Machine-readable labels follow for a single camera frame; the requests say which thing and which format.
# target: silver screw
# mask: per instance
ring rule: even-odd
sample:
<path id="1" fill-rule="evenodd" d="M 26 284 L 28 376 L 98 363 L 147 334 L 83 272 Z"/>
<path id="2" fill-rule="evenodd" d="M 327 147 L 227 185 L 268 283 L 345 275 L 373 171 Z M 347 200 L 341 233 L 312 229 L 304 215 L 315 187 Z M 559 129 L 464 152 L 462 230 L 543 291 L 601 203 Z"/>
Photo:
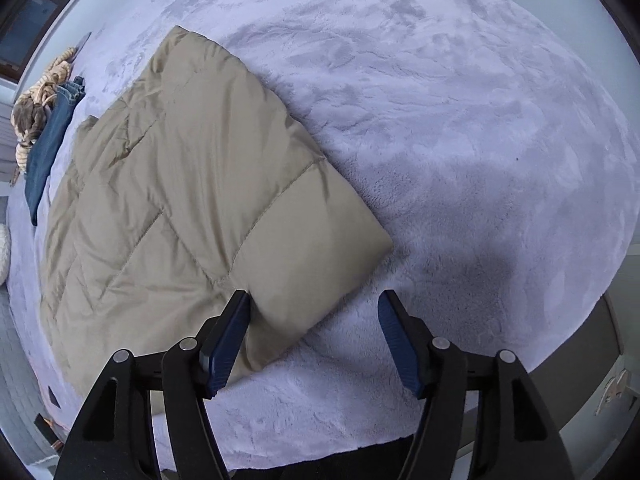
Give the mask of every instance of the silver screw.
<path id="1" fill-rule="evenodd" d="M 129 359 L 129 351 L 128 350 L 118 350 L 113 355 L 113 360 L 116 361 L 117 363 L 123 363 L 127 359 Z"/>
<path id="2" fill-rule="evenodd" d="M 511 350 L 503 350 L 500 352 L 500 359 L 502 359 L 507 364 L 513 364 L 516 362 L 516 354 L 514 354 Z"/>
<path id="3" fill-rule="evenodd" d="M 439 350 L 446 350 L 451 346 L 451 342 L 443 337 L 435 337 L 433 341 L 431 341 L 431 344 Z"/>
<path id="4" fill-rule="evenodd" d="M 180 348 L 182 350 L 193 350 L 198 345 L 198 341 L 194 337 L 185 337 L 180 341 Z"/>

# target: curtain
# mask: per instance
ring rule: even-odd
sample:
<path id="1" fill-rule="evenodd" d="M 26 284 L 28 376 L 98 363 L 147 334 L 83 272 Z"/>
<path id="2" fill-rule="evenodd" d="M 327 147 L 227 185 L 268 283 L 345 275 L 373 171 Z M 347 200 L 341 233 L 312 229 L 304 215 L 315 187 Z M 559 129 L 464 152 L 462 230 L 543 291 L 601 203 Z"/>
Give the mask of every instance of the curtain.
<path id="1" fill-rule="evenodd" d="M 9 105 L 0 103 L 0 182 L 9 182 L 16 167 L 17 139 L 10 122 L 11 110 Z"/>

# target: white pillow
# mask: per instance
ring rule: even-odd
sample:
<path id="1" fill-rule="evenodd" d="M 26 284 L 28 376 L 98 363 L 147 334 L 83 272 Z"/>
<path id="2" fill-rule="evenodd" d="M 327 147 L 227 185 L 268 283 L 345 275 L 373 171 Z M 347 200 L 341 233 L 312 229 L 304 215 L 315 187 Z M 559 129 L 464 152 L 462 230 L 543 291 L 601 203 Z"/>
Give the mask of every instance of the white pillow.
<path id="1" fill-rule="evenodd" d="M 6 281 L 9 274 L 9 262 L 11 261 L 11 237 L 9 228 L 0 224 L 0 285 Z"/>

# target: fluffy lavender blanket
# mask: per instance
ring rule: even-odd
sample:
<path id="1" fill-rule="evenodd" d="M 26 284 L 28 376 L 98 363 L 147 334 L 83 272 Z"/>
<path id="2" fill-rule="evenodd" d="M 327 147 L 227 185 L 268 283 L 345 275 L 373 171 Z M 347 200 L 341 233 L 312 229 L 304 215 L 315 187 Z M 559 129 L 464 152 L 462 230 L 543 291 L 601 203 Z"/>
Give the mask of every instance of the fluffy lavender blanket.
<path id="1" fill-rule="evenodd" d="M 436 335 L 468 351 L 513 349 L 531 369 L 574 333 L 620 266 L 640 206 L 638 140 L 584 63 L 509 0 L 127 0 L 78 56 L 87 94 L 35 234 L 19 188 L 10 203 L 22 253 L 12 309 L 60 423 L 71 425 L 80 400 L 37 325 L 47 204 L 76 126 L 102 114 L 174 25 L 222 44 L 273 89 L 396 246 L 284 359 L 209 403 L 229 468 L 415 431 L 421 405 L 402 389 L 376 319 L 383 289 Z M 164 419 L 155 426 L 171 467 Z"/>

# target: folded comforter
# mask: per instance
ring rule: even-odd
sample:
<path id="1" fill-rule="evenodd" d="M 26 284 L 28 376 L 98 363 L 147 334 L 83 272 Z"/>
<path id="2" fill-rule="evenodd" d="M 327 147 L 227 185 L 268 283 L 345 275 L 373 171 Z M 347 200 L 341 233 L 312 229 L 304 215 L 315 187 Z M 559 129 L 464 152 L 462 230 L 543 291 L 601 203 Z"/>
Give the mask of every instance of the folded comforter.
<path id="1" fill-rule="evenodd" d="M 241 288 L 255 311 L 236 380 L 282 354 L 391 247 L 276 95 L 224 48 L 174 27 L 78 130 L 49 214 L 42 325 L 84 396 L 114 351 L 164 351 Z"/>

